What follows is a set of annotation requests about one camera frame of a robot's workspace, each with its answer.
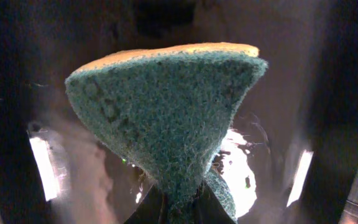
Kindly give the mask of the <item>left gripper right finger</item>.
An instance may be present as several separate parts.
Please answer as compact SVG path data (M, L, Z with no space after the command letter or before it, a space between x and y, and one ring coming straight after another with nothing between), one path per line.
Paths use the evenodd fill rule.
M205 181L198 188L194 199L194 223L235 224Z

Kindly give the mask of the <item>green scouring sponge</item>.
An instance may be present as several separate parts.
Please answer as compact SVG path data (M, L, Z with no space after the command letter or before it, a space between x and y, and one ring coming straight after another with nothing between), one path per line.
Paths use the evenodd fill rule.
M168 195L169 223L194 223L205 181L236 222L212 163L247 92L267 70L257 47L229 42L116 52L65 80L81 122Z

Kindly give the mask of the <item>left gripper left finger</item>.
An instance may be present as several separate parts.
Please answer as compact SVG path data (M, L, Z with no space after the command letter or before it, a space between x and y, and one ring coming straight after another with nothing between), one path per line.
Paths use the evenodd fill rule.
M155 184L124 224L168 224L168 195Z

